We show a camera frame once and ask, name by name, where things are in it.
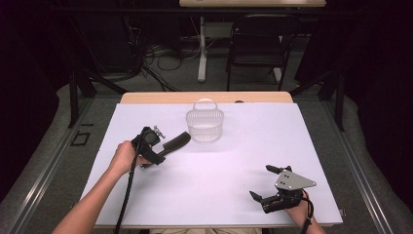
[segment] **wooden table edge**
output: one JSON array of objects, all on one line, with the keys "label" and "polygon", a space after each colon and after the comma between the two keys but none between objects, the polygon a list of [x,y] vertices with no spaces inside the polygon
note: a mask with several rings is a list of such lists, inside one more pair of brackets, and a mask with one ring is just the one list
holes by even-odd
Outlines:
[{"label": "wooden table edge", "polygon": [[139,92],[125,93],[120,103],[194,103],[201,98],[210,98],[217,103],[235,101],[293,103],[289,92]]}]

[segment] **tabletop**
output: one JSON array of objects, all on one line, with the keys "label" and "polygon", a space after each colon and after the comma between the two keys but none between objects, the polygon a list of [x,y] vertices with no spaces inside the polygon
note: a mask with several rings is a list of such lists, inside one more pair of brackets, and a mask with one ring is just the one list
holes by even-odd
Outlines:
[{"label": "tabletop", "polygon": [[[168,141],[187,131],[186,113],[210,98],[225,113],[222,137],[172,152],[158,166],[137,169],[123,219],[124,228],[244,228],[295,226],[283,212],[265,214],[249,191],[263,197],[278,191],[278,175],[266,165],[291,166],[314,180],[308,188],[321,225],[341,223],[334,197],[298,106],[284,92],[130,93],[116,107],[96,155],[84,195],[109,164],[118,142],[157,125]],[[154,146],[155,152],[163,149]],[[95,227],[116,225],[128,184],[124,175]]]},{"label": "tabletop", "polygon": [[325,0],[180,0],[181,7],[324,7]]}]

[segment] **forearm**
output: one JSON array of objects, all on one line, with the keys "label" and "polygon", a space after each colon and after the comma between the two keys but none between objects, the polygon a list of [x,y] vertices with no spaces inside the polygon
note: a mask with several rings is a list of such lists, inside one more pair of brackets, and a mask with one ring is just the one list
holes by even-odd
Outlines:
[{"label": "forearm", "polygon": [[54,233],[91,233],[107,197],[120,176],[106,171],[92,190],[67,214]]}]

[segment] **white surface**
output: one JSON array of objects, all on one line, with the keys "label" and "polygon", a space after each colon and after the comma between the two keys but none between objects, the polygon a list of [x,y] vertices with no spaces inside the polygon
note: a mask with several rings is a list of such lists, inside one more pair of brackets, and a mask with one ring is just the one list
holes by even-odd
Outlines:
[{"label": "white surface", "polygon": [[[155,125],[167,137],[154,147],[187,131],[185,116],[192,104],[118,104],[96,156],[84,195],[109,165],[119,142],[133,139]],[[222,137],[214,142],[191,140],[159,166],[136,169],[123,225],[277,226],[293,225],[284,211],[265,214],[249,190],[275,195],[279,175],[266,165],[292,170],[317,183],[308,188],[321,224],[342,219],[319,158],[296,104],[220,103],[224,111]],[[115,225],[128,176],[110,194],[96,225]]]}]

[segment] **human hand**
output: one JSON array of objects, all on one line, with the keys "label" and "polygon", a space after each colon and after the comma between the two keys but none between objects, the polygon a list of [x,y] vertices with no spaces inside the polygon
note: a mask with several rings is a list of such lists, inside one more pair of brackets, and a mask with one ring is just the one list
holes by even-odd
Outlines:
[{"label": "human hand", "polygon": [[[310,196],[307,192],[303,191],[303,198],[310,199]],[[297,224],[299,227],[303,227],[304,221],[307,219],[308,215],[308,204],[306,201],[301,200],[298,206],[285,209],[291,219]]]},{"label": "human hand", "polygon": [[[303,198],[310,200],[310,195],[303,190]],[[309,215],[309,204],[307,201],[301,200],[298,206],[285,209],[291,219],[297,224],[300,228],[303,228],[305,221]],[[324,230],[319,226],[319,223],[316,221],[316,218],[313,216],[311,219],[311,224],[307,229],[307,234],[324,234]]]},{"label": "human hand", "polygon": [[[115,176],[122,176],[131,170],[131,163],[135,155],[134,148],[129,140],[125,140],[118,145],[115,155],[110,162],[108,172]],[[136,165],[151,164],[142,156],[137,156]]]}]

